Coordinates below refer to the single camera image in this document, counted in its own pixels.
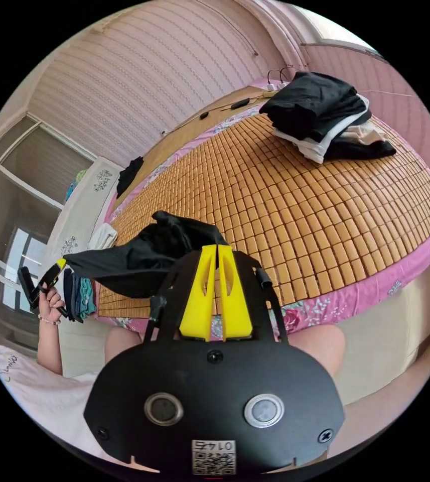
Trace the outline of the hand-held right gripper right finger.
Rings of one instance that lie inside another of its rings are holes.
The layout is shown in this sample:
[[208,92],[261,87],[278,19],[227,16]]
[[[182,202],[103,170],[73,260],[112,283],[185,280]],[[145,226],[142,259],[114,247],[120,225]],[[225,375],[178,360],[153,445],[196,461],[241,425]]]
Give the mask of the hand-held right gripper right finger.
[[231,247],[219,246],[219,282],[223,340],[250,338],[252,323],[242,279]]

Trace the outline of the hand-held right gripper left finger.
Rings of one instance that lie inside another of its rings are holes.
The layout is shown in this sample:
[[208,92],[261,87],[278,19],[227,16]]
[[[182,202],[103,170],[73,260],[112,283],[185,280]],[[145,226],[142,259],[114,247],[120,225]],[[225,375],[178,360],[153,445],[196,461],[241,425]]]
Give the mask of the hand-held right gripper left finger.
[[179,326],[184,338],[210,341],[211,318],[215,296],[217,245],[201,250],[187,304]]

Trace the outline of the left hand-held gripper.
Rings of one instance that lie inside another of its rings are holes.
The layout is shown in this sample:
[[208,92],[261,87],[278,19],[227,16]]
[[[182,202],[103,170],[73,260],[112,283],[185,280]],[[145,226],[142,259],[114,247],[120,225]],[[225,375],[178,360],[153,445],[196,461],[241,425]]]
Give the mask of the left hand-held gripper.
[[67,262],[64,258],[58,259],[43,275],[37,286],[29,289],[29,303],[34,314],[39,315],[39,294],[41,292],[47,294],[50,289],[55,287],[66,264]]

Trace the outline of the person's left hand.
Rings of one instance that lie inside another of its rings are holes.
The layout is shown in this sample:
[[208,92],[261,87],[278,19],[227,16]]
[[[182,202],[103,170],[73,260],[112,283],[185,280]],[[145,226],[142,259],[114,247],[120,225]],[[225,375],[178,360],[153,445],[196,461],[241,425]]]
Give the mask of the person's left hand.
[[50,325],[59,325],[62,317],[66,317],[62,311],[65,303],[61,299],[57,289],[42,282],[39,286],[39,314],[38,318]]

